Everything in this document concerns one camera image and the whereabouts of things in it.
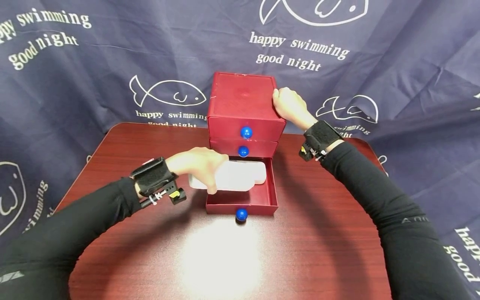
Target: hand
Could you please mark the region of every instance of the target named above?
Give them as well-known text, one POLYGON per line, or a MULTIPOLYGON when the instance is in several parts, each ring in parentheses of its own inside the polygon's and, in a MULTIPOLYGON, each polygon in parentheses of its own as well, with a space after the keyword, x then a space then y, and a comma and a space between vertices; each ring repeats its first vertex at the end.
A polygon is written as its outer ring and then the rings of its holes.
POLYGON ((168 169, 177 174, 192 174, 207 186, 207 193, 216 193, 215 172, 228 160, 228 155, 208 148, 195 147, 166 159, 168 169))
POLYGON ((305 101, 297 92, 288 87, 274 90, 273 105, 282 118, 292 122, 303 131, 317 122, 317 119, 308 112, 305 101))

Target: black wrist strap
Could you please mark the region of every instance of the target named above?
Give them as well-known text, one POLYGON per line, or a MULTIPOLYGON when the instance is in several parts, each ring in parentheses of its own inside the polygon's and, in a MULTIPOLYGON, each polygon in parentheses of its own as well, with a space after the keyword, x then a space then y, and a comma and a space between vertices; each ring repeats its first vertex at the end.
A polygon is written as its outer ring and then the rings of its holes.
POLYGON ((305 160, 316 161, 325 158, 326 148, 333 142, 343 140, 343 137, 327 122, 320 120, 310 127, 304 134, 305 142, 302 145, 299 155, 305 160))
POLYGON ((151 159, 131 173, 140 188, 140 195, 149 200, 141 202, 142 208, 149 204, 156 205, 157 200, 168 194, 172 203, 186 200, 185 191, 179 189, 175 180, 178 176, 168 169, 163 157, 151 159))

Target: blue knob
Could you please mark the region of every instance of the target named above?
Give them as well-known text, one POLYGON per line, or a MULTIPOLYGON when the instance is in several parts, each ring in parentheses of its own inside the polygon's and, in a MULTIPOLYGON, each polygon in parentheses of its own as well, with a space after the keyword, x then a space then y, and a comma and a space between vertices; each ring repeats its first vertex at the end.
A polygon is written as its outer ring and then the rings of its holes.
POLYGON ((248 217, 248 213, 247 213, 247 210, 244 209, 244 208, 241 208, 239 210, 237 210, 237 213, 235 215, 235 218, 237 219, 237 221, 239 222, 245 222, 245 220, 247 219, 248 217))
POLYGON ((239 148, 239 156, 240 157, 247 157, 247 155, 248 155, 248 148, 245 147, 245 146, 241 146, 239 148))
POLYGON ((250 127, 245 126, 241 129, 240 134, 244 139, 249 139, 249 138, 252 137, 253 133, 252 133, 252 129, 250 127))

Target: black sleeve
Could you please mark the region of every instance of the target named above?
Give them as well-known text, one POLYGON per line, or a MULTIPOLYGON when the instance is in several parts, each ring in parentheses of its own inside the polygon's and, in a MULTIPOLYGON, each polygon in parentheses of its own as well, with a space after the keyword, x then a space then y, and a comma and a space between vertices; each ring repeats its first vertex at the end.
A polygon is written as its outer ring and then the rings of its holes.
POLYGON ((346 142, 322 166, 376 225, 393 299, 470 299, 425 214, 379 168, 346 142))
POLYGON ((0 254, 0 295, 69 299, 70 273, 85 248, 140 209, 134 181, 122 178, 37 223, 0 254))

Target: tabletop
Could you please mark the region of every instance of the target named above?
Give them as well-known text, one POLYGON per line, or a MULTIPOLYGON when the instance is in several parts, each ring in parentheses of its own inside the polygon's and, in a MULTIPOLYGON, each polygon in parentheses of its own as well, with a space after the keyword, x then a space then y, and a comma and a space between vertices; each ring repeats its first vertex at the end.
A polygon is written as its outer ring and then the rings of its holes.
MULTIPOLYGON (((381 168, 369 145, 347 139, 381 168)), ((208 215, 206 191, 166 199, 110 228, 80 257, 72 299, 384 300, 390 288, 375 226, 346 188, 298 156, 283 134, 273 158, 274 216, 208 215)), ((208 130, 121 123, 106 135, 58 209, 150 158, 208 147, 208 130)))

